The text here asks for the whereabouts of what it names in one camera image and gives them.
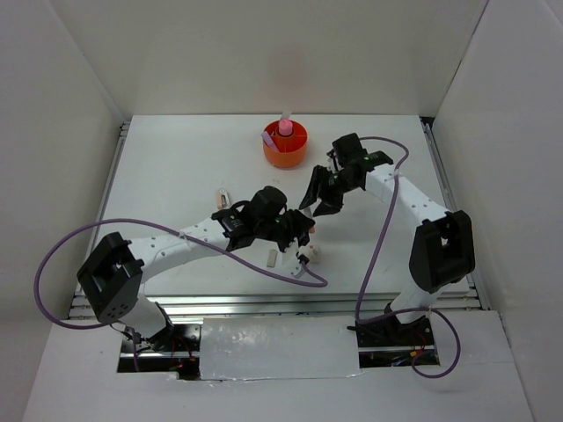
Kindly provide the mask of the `pink glue bottle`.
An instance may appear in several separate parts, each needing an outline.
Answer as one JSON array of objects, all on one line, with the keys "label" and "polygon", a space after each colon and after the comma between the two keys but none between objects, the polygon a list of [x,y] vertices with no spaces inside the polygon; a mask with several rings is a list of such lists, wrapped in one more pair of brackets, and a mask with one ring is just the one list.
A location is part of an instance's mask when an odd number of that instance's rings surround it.
[{"label": "pink glue bottle", "polygon": [[293,123],[290,119],[279,120],[277,132],[279,136],[291,136],[293,133]]}]

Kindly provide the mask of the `purple highlighter marker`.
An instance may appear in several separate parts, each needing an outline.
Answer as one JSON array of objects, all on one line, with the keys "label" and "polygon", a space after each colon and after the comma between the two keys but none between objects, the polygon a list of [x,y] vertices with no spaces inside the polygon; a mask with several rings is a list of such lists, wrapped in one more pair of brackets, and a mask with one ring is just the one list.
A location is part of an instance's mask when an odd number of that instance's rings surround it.
[{"label": "purple highlighter marker", "polygon": [[261,134],[261,138],[262,138],[263,142],[264,142],[270,149],[275,150],[275,151],[278,150],[278,149],[277,149],[277,146],[276,146],[276,144],[275,144],[275,142],[274,142],[274,140],[273,140],[273,138],[271,137],[271,135],[270,135],[267,131],[264,131],[264,132]]}]

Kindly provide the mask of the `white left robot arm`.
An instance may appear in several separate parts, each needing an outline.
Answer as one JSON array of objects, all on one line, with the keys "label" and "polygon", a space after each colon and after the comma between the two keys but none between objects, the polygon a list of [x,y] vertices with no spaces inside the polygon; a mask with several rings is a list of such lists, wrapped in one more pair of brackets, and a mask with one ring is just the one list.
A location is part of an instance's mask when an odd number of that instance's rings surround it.
[{"label": "white left robot arm", "polygon": [[234,251],[255,240],[274,243],[282,254],[282,275],[297,283],[314,221],[287,207],[279,189],[266,186],[250,200],[214,212],[183,230],[163,229],[158,236],[126,240],[118,232],[104,236],[77,272],[77,279],[102,324],[122,323],[133,338],[155,351],[171,346],[174,326],[142,284],[175,267]]}]

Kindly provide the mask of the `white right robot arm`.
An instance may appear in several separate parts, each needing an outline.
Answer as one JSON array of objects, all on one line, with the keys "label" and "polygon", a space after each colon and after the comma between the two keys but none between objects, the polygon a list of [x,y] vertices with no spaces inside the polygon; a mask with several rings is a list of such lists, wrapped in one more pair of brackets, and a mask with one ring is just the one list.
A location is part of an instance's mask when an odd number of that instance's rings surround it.
[{"label": "white right robot arm", "polygon": [[394,345],[402,345],[422,329],[423,319],[444,289],[475,268],[472,220],[464,211],[451,211],[431,200],[400,171],[408,149],[398,161],[383,151],[368,152],[356,133],[333,142],[329,165],[314,167],[300,209],[313,216],[338,214],[346,193],[361,189],[387,205],[376,248],[365,273],[360,295],[367,286],[394,215],[406,225],[413,243],[410,273],[399,295],[381,317],[357,318],[356,325]]}]

